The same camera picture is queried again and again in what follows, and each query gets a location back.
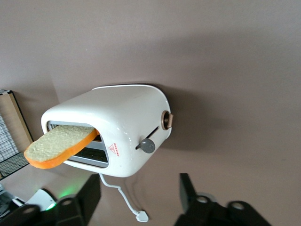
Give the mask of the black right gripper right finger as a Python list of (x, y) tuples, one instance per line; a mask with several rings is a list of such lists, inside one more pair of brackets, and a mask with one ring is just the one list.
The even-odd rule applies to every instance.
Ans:
[(269, 226), (270, 223), (249, 203), (231, 201), (226, 207), (207, 194), (197, 193), (187, 173), (179, 175), (184, 213), (176, 226)]

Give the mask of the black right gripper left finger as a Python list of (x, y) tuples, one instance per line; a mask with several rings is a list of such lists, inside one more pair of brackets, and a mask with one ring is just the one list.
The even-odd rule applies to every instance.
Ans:
[(86, 226), (100, 201), (100, 177), (92, 174), (75, 195), (68, 195), (51, 209), (42, 211), (25, 204), (7, 216), (8, 226)]

